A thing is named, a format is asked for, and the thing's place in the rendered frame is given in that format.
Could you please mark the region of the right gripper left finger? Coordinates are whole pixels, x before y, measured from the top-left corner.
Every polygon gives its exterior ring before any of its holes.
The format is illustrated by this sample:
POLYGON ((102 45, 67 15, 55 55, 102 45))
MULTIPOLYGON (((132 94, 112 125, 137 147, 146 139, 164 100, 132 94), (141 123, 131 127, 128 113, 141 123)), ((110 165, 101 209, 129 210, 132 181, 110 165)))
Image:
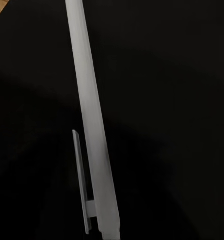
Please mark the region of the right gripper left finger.
POLYGON ((0 240, 34 240, 61 153, 49 135, 0 171, 0 240))

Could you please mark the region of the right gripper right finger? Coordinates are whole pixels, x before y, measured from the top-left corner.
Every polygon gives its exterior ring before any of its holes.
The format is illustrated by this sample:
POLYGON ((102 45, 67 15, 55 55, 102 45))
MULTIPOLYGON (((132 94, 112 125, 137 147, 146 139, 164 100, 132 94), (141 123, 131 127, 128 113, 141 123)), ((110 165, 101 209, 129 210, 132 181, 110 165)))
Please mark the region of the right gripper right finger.
POLYGON ((117 133, 121 240, 201 240, 137 143, 117 133), (148 223, 136 218, 131 168, 148 223))

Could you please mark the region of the pen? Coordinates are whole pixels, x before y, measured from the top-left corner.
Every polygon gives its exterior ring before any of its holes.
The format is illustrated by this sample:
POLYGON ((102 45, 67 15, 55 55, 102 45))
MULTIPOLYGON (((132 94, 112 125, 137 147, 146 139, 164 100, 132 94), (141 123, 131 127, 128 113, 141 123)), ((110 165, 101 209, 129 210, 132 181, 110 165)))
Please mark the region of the pen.
POLYGON ((94 199, 88 200, 79 133, 73 129, 85 233, 97 217, 102 240, 121 240, 101 105, 82 0, 65 0, 94 199))

